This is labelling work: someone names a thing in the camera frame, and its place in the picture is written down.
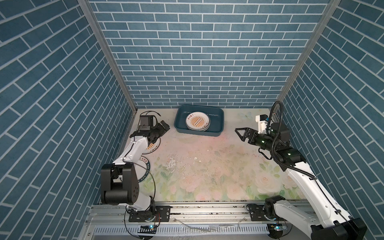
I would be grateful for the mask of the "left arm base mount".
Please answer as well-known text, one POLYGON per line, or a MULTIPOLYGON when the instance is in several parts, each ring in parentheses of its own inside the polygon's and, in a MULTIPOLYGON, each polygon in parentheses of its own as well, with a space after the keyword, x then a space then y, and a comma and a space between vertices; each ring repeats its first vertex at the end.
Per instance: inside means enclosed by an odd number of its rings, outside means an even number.
POLYGON ((169 222, 171 207, 166 205, 157 206, 152 202, 147 210, 138 211, 133 208, 127 208, 130 223, 144 222, 169 222))

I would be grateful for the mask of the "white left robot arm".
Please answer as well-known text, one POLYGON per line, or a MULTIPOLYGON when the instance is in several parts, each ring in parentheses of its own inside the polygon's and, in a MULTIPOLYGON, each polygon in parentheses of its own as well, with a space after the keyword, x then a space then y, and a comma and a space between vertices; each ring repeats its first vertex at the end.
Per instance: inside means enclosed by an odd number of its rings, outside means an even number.
POLYGON ((145 120, 139 129, 130 135, 129 145, 111 164, 101 168, 101 201, 105 205, 126 205, 136 212, 155 213, 154 197, 140 191, 136 166, 150 144, 162 137, 170 126, 165 121, 153 124, 145 120))

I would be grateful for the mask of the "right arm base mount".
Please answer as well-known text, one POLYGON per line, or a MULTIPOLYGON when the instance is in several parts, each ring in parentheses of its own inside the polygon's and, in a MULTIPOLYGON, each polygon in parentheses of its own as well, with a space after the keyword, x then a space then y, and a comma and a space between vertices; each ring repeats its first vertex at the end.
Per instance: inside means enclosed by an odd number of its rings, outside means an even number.
POLYGON ((276 221, 278 216, 275 212, 274 204, 282 200, 285 200, 285 198, 278 195, 265 199, 263 205, 247 204, 246 210, 250 214, 251 221, 276 221))

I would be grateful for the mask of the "green rim text plate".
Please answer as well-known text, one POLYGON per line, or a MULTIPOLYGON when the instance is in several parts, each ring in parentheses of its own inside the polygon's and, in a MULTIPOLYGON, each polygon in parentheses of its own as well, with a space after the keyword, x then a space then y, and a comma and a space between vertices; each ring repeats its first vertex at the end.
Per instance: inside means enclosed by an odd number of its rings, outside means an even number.
POLYGON ((138 164, 135 165, 135 168, 136 168, 138 181, 139 183, 141 183, 148 177, 151 170, 151 163, 146 157, 140 156, 138 160, 138 164))

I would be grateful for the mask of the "orange sunburst plate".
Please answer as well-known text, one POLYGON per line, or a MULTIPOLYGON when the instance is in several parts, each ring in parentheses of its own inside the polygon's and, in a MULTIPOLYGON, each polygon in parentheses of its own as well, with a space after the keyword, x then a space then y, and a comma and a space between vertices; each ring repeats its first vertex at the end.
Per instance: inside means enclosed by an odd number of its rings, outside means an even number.
POLYGON ((158 138, 154 144, 153 143, 149 144, 148 148, 143 152, 143 154, 147 155, 147 154, 153 153, 159 148, 160 144, 161 144, 161 139, 158 138))
POLYGON ((193 112, 187 116, 186 125, 193 131, 206 131, 211 125, 211 119, 203 112, 193 112))

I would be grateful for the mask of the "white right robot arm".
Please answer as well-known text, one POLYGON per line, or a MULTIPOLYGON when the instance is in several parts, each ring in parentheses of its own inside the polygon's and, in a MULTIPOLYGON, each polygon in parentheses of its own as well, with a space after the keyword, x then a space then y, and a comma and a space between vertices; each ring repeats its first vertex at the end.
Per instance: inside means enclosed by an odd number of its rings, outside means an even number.
POLYGON ((293 206, 282 196, 267 198, 264 216, 270 221, 284 219, 312 240, 361 240, 367 226, 360 218, 353 218, 319 182, 299 150, 290 145, 290 132, 272 127, 267 134, 251 128, 236 128, 239 138, 250 145, 267 150, 271 159, 302 191, 315 211, 311 216, 293 206))

